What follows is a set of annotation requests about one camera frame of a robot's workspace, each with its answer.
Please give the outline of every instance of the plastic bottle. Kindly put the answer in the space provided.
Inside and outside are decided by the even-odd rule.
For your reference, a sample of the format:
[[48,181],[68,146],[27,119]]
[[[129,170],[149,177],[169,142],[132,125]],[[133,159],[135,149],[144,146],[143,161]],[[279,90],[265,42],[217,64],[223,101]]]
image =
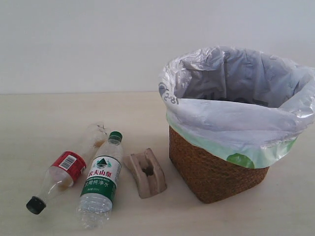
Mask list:
[[40,192],[29,200],[27,209],[40,214],[50,200],[71,187],[106,142],[107,133],[102,122],[89,125],[82,137],[47,169]]
[[84,228],[103,226],[109,219],[123,158],[123,136],[114,131],[95,155],[77,212]]

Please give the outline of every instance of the bottle neck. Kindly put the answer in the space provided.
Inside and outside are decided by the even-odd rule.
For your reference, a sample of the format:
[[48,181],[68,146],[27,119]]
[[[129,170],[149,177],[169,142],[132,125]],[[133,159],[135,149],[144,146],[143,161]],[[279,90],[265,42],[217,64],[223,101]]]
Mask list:
[[119,145],[119,144],[121,143],[121,141],[118,140],[116,137],[110,137],[110,138],[108,139],[108,142],[109,142],[110,144],[114,144],[114,145]]

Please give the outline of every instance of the crushed plastic bottle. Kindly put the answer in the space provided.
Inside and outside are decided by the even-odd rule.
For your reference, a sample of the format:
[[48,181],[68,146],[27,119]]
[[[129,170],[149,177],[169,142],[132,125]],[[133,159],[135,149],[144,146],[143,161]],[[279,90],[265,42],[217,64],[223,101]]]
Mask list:
[[27,209],[40,214],[50,200],[71,187],[107,141],[107,133],[102,122],[89,125],[82,137],[47,169],[40,192],[29,200]]
[[92,162],[77,208],[84,228],[103,226],[109,219],[122,167],[122,138],[120,132],[111,132]]

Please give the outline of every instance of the table surface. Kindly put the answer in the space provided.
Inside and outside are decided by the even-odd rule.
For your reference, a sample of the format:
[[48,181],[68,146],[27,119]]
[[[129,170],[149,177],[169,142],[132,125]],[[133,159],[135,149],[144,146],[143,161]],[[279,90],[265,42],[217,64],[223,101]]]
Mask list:
[[[311,236],[315,235],[315,126],[274,164],[258,186],[213,204],[201,203],[168,156],[166,108],[158,92],[0,96],[1,236]],[[112,217],[82,229],[75,215],[86,172],[40,215],[26,202],[46,169],[87,125],[105,122],[124,136],[126,154],[152,148],[167,190],[141,199],[125,166]]]

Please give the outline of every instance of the plastic garbage bag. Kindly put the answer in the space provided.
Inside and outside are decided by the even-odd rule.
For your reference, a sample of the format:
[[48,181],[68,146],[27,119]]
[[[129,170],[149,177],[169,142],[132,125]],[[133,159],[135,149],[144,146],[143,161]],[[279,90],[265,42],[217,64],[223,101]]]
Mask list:
[[315,70],[249,49],[199,49],[170,61],[159,92],[189,143],[247,168],[288,154],[314,121]]

